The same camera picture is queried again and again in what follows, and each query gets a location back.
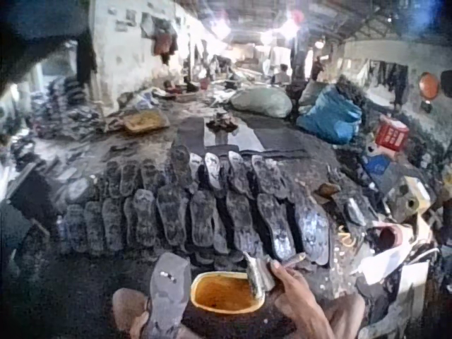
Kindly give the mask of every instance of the ceiling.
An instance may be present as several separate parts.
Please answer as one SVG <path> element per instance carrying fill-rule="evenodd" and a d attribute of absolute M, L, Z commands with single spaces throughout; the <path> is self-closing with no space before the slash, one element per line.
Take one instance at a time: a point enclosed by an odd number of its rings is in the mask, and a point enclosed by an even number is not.
<path fill-rule="evenodd" d="M 224 18 L 231 28 L 227 40 L 260 43 L 262 32 L 279 28 L 292 9 L 304 13 L 311 42 L 320 37 L 381 39 L 403 36 L 452 44 L 450 18 L 441 0 L 179 0 L 190 3 L 206 26 Z"/>

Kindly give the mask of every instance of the red crate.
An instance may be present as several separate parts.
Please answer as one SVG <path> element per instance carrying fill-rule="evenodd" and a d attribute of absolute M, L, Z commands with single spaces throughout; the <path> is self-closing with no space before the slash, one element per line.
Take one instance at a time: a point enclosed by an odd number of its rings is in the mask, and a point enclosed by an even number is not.
<path fill-rule="evenodd" d="M 401 121 L 382 116 L 375 143 L 396 152 L 405 144 L 410 129 Z"/>

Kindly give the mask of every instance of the blue plastic bag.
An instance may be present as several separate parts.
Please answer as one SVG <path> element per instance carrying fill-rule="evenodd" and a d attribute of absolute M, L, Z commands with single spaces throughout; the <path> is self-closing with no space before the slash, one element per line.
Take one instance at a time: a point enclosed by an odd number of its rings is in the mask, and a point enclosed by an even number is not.
<path fill-rule="evenodd" d="M 362 110 L 357 105 L 330 85 L 322 90 L 309 113 L 298 117 L 297 126 L 329 143 L 344 145 L 356 134 L 361 115 Z"/>

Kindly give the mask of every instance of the concrete wall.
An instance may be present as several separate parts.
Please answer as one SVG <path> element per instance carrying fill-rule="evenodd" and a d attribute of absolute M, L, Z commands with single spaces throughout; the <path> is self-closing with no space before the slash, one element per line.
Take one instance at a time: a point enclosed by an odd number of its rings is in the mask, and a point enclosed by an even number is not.
<path fill-rule="evenodd" d="M 127 10 L 136 12 L 136 25 L 127 26 L 126 32 L 118 32 L 117 20 L 125 21 Z M 171 56 L 169 66 L 162 63 L 160 56 L 153 56 L 154 40 L 141 37 L 143 13 L 170 20 L 177 31 L 179 50 Z M 117 98 L 124 92 L 143 85 L 161 85 L 167 79 L 180 81 L 183 60 L 189 55 L 190 36 L 198 46 L 201 39 L 207 40 L 209 52 L 214 50 L 209 42 L 215 38 L 197 19 L 170 0 L 95 0 L 91 15 L 98 99 L 104 103 L 106 115 L 118 109 Z"/>
<path fill-rule="evenodd" d="M 342 59 L 342 70 L 337 70 L 337 60 Z M 336 49 L 331 67 L 323 77 L 331 80 L 339 73 L 344 73 L 352 80 L 358 79 L 358 73 L 368 60 L 386 61 L 408 66 L 407 102 L 403 111 L 407 116 L 418 121 L 420 126 L 430 132 L 435 140 L 447 148 L 452 140 L 452 99 L 440 93 L 432 100 L 433 110 L 430 114 L 420 109 L 422 98 L 418 87 L 424 72 L 434 74 L 438 79 L 441 72 L 452 69 L 452 48 L 430 44 L 397 40 L 350 41 Z M 371 99 L 379 100 L 380 105 L 388 103 L 381 89 L 370 88 Z"/>

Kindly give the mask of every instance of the person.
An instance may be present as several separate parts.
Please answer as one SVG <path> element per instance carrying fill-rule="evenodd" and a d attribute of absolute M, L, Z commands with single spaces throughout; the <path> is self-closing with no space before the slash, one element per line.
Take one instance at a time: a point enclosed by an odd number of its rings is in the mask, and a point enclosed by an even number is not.
<path fill-rule="evenodd" d="M 319 74 L 322 71 L 323 71 L 323 65 L 320 62 L 320 57 L 318 56 L 316 61 L 312 65 L 311 79 L 314 81 L 317 81 L 317 78 L 319 77 Z"/>
<path fill-rule="evenodd" d="M 280 73 L 275 74 L 271 78 L 271 84 L 278 85 L 281 83 L 290 83 L 290 77 L 287 74 L 288 69 L 289 69 L 289 66 L 287 66 L 286 64 L 281 64 L 280 65 Z"/>
<path fill-rule="evenodd" d="M 356 338 L 365 308 L 360 295 L 346 295 L 321 308 L 301 273 L 284 268 L 276 261 L 272 262 L 271 269 L 284 289 L 275 300 L 275 306 L 297 328 L 287 339 Z M 141 339 L 150 317 L 148 298 L 141 292 L 122 288 L 114 293 L 112 305 L 118 330 L 129 332 L 131 339 Z M 176 338 L 201 339 L 185 326 L 181 326 Z"/>

